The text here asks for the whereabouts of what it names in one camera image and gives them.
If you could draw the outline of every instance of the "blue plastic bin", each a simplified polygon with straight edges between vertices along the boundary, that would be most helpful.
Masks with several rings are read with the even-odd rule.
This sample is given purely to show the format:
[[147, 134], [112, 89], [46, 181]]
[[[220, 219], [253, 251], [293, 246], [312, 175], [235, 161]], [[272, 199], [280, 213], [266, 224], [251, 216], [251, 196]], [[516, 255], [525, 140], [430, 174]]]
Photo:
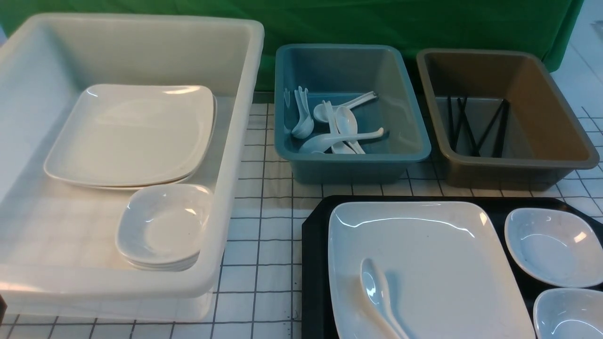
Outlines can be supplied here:
[[[274, 146], [291, 163], [300, 183], [390, 183], [410, 164], [429, 156], [431, 144], [400, 52], [389, 46], [302, 44], [276, 53]], [[294, 90], [308, 88], [310, 111], [322, 100], [342, 104], [375, 91], [379, 98], [353, 109], [358, 132], [383, 127], [375, 140], [360, 141], [367, 154], [303, 154], [305, 140], [291, 136], [299, 120]], [[327, 133], [315, 122], [309, 138]]]

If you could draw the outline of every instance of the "white plate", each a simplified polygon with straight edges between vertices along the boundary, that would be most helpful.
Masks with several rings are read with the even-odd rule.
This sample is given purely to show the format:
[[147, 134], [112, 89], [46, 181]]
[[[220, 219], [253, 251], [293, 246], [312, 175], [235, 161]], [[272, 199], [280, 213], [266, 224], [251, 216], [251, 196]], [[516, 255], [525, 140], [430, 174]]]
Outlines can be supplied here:
[[115, 244], [135, 262], [173, 264], [199, 252], [213, 194], [198, 185], [157, 185], [134, 193]]
[[539, 339], [603, 339], [603, 292], [555, 288], [534, 303]]
[[86, 186], [147, 186], [186, 177], [209, 145], [213, 102], [203, 86], [94, 85], [75, 104], [44, 170]]
[[[164, 182], [164, 183], [160, 183], [159, 185], [169, 185], [172, 183], [182, 183], [185, 182], [187, 180], [189, 180], [195, 173], [191, 173], [190, 175], [182, 178], [182, 179], [178, 179], [176, 181], [173, 182]], [[108, 189], [109, 191], [138, 191], [140, 189], [143, 189], [145, 187], [149, 187], [149, 186], [153, 186], [153, 185], [147, 185], [147, 186], [87, 186], [87, 185], [81, 185], [82, 187], [88, 187], [88, 188], [95, 188], [95, 189]]]
[[559, 287], [603, 282], [603, 249], [593, 229], [562, 211], [520, 208], [505, 222], [511, 256], [532, 277]]
[[382, 338], [360, 287], [371, 257], [394, 316], [413, 339], [534, 338], [494, 227], [463, 202], [358, 202], [329, 222], [329, 284], [340, 338]]

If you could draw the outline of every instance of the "green backdrop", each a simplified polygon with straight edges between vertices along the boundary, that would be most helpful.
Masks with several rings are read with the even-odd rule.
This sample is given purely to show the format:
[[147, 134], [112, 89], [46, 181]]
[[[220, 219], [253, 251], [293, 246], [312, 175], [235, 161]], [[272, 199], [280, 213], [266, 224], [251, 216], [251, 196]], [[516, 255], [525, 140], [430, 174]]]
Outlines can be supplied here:
[[583, 0], [0, 0], [10, 35], [43, 12], [183, 14], [254, 19], [266, 31], [258, 90], [274, 86], [288, 43], [369, 43], [399, 49], [414, 73], [428, 47], [514, 49], [559, 67]]

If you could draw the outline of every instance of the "square white plate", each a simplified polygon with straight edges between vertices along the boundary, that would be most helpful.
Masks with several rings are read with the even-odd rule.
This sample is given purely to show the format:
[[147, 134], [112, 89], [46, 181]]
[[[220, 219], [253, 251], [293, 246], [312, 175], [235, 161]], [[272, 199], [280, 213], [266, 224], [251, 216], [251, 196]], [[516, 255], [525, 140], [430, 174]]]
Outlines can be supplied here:
[[75, 104], [44, 170], [84, 186], [145, 186], [186, 177], [209, 146], [213, 106], [213, 94], [203, 86], [94, 85]]
[[329, 221], [329, 284], [340, 338], [386, 335], [372, 318], [360, 266], [388, 280], [394, 316], [413, 339], [534, 338], [494, 227], [463, 202], [357, 202]]

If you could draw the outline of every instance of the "plastic container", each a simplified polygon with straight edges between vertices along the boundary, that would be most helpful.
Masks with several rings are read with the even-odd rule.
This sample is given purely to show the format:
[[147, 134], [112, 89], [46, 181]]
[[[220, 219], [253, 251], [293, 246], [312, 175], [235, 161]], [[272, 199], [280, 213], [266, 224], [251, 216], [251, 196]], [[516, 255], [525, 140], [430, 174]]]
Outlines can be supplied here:
[[[548, 189], [573, 170], [589, 169], [599, 155], [542, 62], [512, 51], [426, 49], [417, 55], [425, 97], [446, 180], [452, 186], [491, 188], [497, 182], [536, 182]], [[500, 118], [481, 156], [472, 156], [469, 134], [450, 144], [447, 96], [458, 125], [456, 98], [467, 96], [466, 115], [476, 140], [502, 101], [510, 103], [502, 157], [493, 157]]]
[[[379, 98], [352, 111], [358, 132], [386, 129], [384, 137], [360, 141], [367, 154], [302, 154], [304, 140], [291, 136], [299, 120], [294, 89], [308, 88], [313, 111], [322, 100], [345, 103], [375, 91]], [[429, 156], [431, 144], [400, 52], [373, 45], [286, 45], [276, 54], [274, 146], [291, 163], [300, 183], [388, 183]], [[315, 123], [314, 132], [329, 126]]]
[[4, 312], [6, 312], [6, 303], [2, 296], [0, 296], [0, 323], [2, 323], [2, 319], [4, 319]]
[[[0, 49], [0, 294], [9, 313], [199, 320], [226, 244], [264, 29], [187, 16], [41, 14]], [[215, 132], [188, 183], [214, 204], [199, 260], [181, 272], [134, 270], [115, 247], [133, 192], [51, 179], [43, 161], [80, 93], [94, 84], [203, 85]]]

